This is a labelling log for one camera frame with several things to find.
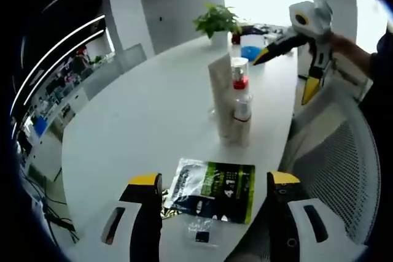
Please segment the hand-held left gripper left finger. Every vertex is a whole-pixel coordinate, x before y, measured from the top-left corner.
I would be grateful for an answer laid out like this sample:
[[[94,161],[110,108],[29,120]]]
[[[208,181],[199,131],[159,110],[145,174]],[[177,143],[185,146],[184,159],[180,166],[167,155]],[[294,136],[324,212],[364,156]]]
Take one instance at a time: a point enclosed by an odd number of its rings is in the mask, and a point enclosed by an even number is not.
[[[127,261],[159,261],[162,229],[162,179],[160,173],[131,178],[107,219],[101,241],[113,245],[118,239]]]

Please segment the person's right hand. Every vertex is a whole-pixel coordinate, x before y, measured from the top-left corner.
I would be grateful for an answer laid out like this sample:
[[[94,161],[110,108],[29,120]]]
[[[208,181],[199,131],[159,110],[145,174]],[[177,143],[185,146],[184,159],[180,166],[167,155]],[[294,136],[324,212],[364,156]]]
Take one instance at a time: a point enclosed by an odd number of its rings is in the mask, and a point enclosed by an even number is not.
[[[351,40],[336,33],[330,34],[330,47],[333,53],[338,53],[346,56],[351,49]]]

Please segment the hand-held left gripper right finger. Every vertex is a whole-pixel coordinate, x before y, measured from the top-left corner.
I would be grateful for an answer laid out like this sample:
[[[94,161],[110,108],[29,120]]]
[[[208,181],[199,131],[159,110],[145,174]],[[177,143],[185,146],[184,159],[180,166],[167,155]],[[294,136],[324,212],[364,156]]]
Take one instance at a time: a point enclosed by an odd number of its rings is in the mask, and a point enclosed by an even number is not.
[[[361,261],[367,246],[353,242],[344,221],[296,176],[267,173],[271,261]]]

